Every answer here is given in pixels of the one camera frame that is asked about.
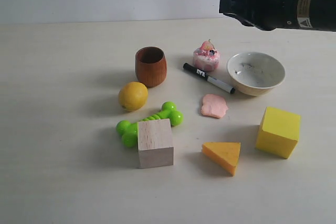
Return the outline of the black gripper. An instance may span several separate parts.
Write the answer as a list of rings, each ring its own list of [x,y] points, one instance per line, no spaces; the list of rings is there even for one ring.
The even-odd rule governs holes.
[[[263,31],[296,29],[296,0],[220,0],[219,13]]]

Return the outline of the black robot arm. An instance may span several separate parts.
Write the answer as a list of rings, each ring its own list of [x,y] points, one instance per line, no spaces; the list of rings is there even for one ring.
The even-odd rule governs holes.
[[[335,31],[335,0],[220,0],[219,13],[263,31]]]

